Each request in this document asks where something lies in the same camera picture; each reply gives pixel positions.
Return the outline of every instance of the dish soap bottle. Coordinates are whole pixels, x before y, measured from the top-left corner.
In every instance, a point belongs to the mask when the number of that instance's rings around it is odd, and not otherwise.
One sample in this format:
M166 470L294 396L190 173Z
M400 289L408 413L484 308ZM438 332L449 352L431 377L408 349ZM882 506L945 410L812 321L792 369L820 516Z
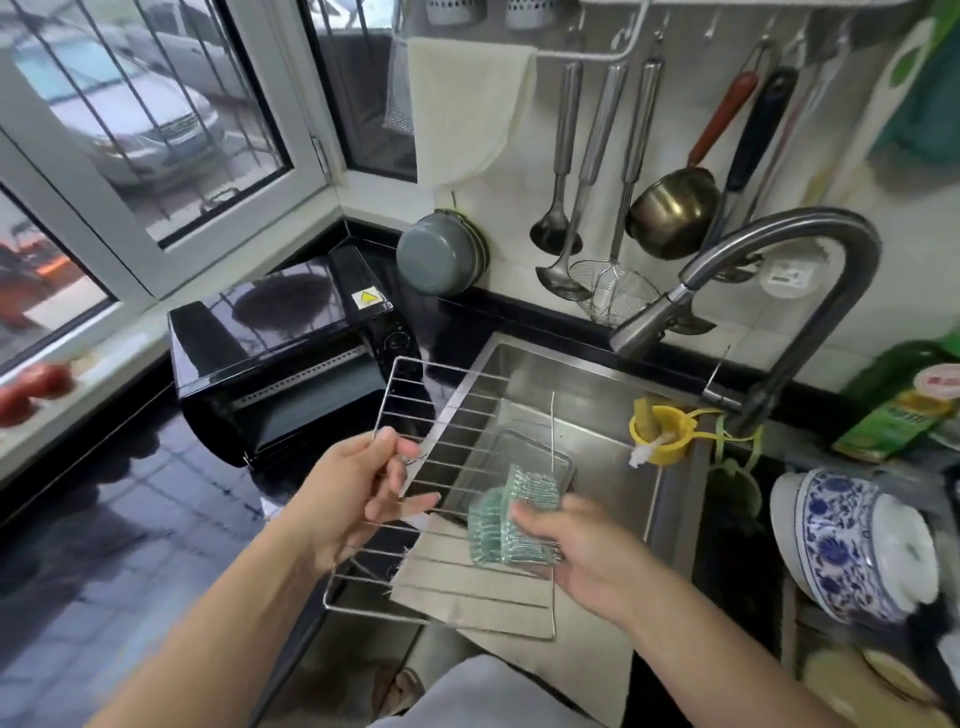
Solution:
M857 460L885 460L948 417L960 399L960 327L939 341L897 344L841 394L869 414L833 449Z

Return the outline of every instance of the faucet spout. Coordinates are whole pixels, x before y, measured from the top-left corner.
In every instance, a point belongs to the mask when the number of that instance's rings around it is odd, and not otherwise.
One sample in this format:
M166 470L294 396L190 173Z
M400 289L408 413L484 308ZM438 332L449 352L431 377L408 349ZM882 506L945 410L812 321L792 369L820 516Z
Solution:
M727 431L735 437L751 434L777 404L780 392L816 352L860 300L874 279L880 262L880 238L864 217L845 209L800 207L760 218L732 232L716 246L700 252L680 272L680 283L656 302L618 327L610 338L611 348L624 358L642 354L660 340L666 329L685 311L694 294L717 273L745 256L767 246L803 237L825 237L844 251L840 278L807 320L793 343L786 348L767 375L742 398L717 387L704 390L704 397L737 410Z

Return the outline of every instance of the hand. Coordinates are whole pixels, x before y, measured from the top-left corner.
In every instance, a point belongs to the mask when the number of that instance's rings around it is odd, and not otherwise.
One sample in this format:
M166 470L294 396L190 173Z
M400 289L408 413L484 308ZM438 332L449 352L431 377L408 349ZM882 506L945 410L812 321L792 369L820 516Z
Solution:
M433 508L440 494L400 498L407 478L403 457L420 446L383 427L333 445L313 466L276 523L312 551L318 576L355 553L377 523Z
M538 511L516 502L510 515L532 536L560 544L564 560L555 578L570 598L597 617L629 629L631 605L642 595L645 569L656 563L639 539L595 502L572 493L564 496L560 511Z

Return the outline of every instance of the window sill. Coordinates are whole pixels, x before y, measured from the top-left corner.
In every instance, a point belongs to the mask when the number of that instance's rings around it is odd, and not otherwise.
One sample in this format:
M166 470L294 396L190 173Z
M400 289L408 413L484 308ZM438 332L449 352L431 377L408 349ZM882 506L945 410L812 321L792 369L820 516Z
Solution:
M344 214L351 213L341 209L338 190L332 187L322 190L168 297L121 325L109 338L90 347L83 357L85 371L77 375L73 392L59 400L41 403L35 415L23 425L0 431L0 483L6 482L169 350L168 310L222 291L240 280L264 275ZM387 216L379 224L396 225ZM57 344L54 344L34 361L53 359L56 351Z

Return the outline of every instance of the black handle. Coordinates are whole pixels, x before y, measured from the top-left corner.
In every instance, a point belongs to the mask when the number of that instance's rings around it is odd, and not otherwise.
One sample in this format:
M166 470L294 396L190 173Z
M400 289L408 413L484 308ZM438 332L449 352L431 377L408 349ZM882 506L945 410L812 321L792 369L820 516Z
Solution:
M790 103L793 89L797 87L796 68L781 66L770 74L756 97L750 117L743 128L740 143L736 145L730 174L727 176L728 192L743 192L754 175L756 166L770 146L777 132L783 113Z

